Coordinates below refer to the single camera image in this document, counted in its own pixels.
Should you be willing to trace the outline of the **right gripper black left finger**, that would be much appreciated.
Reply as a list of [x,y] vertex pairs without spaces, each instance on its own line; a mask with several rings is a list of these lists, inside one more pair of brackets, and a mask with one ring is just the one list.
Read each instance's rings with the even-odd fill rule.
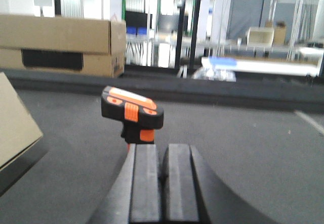
[[158,174],[156,145],[130,144],[114,184],[88,223],[159,223]]

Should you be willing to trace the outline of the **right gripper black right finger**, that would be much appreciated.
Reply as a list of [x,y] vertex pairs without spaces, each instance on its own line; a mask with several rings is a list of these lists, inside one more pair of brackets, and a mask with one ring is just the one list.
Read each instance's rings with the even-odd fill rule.
[[226,185],[194,146],[168,145],[163,174],[164,223],[275,223]]

